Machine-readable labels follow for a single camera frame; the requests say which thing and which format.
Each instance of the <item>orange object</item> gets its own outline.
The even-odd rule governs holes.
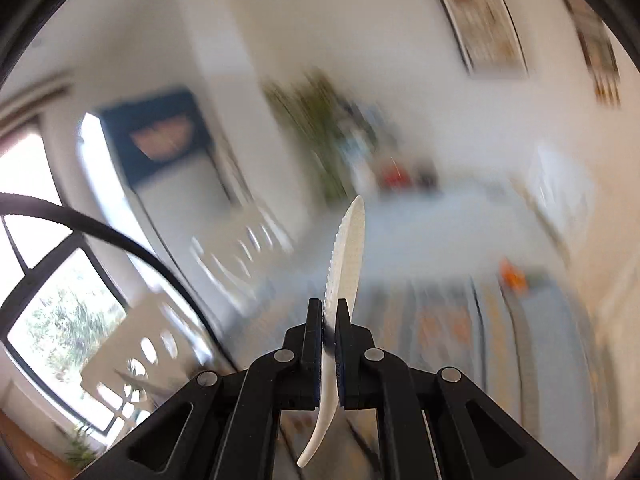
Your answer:
[[[500,277],[504,284],[515,292],[526,292],[529,290],[524,272],[507,259],[500,262]]]

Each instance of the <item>silver rivet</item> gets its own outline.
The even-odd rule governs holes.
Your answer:
[[[288,363],[293,359],[294,355],[295,354],[291,350],[281,348],[273,355],[273,358],[276,359],[276,361],[279,363]]]
[[[369,348],[365,350],[364,357],[369,361],[382,361],[385,353],[380,348]]]
[[[198,376],[200,386],[213,386],[218,382],[218,376],[213,372],[203,372]]]
[[[442,378],[447,381],[447,383],[457,383],[460,379],[462,379],[462,374],[457,368],[445,368],[440,374],[442,375]]]

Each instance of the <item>white plastic chair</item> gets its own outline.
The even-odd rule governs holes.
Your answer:
[[[136,427],[135,409],[152,412],[202,367],[205,341],[165,292],[129,309],[81,371],[82,389],[124,421],[115,442]]]
[[[204,243],[193,239],[194,256],[242,314],[248,314],[270,271],[291,250],[289,236],[260,202],[234,210]]]

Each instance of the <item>blue painting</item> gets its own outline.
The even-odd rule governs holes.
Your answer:
[[[129,187],[213,144],[193,94],[177,89],[98,111]]]

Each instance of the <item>knife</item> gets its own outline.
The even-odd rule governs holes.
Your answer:
[[[299,467],[304,467],[318,450],[338,408],[338,383],[335,373],[335,316],[338,298],[347,300],[349,316],[353,315],[353,303],[360,281],[363,249],[364,200],[361,196],[357,196],[340,223],[326,278],[324,305],[322,306],[320,407],[311,438],[298,458]]]

